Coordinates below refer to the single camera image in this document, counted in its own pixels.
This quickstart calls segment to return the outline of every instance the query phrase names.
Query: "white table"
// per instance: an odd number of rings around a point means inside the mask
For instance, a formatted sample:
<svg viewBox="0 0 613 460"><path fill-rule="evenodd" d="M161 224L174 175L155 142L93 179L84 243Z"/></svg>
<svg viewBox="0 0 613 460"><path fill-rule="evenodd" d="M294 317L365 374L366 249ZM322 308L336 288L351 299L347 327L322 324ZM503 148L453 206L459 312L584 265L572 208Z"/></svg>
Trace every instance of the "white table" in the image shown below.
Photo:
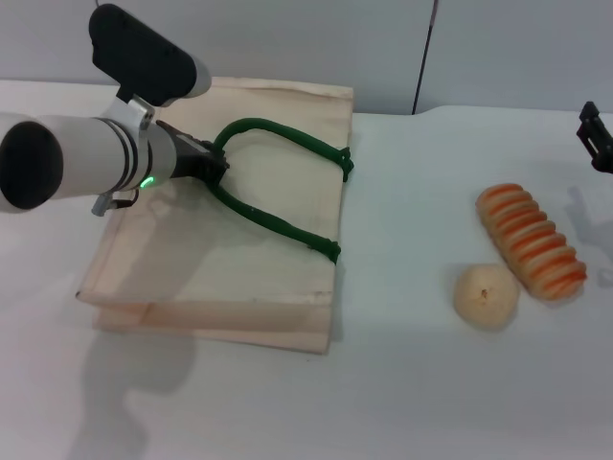
<svg viewBox="0 0 613 460"><path fill-rule="evenodd" d="M0 84L5 106L19 95ZM0 216L0 455L611 458L613 177L591 169L578 125L495 108L355 115L327 356L92 331L73 296L104 227L93 198ZM507 330L478 333L450 290L463 265L499 261L473 202L501 181L533 193L590 278L557 309L522 292Z"/></svg>

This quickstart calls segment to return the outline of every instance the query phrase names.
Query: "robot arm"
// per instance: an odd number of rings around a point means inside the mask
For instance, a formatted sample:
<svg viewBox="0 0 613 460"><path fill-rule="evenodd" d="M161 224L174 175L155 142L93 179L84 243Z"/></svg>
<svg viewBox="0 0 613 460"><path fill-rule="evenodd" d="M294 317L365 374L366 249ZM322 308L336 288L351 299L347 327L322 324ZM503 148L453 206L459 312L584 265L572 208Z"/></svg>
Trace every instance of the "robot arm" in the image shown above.
<svg viewBox="0 0 613 460"><path fill-rule="evenodd" d="M125 207L113 193L194 176L218 183L223 151L167 125L157 106L211 86L197 59L114 5L89 25L94 64L120 84L99 118L0 114L0 211L25 212L50 198L98 195L93 213Z"/></svg>

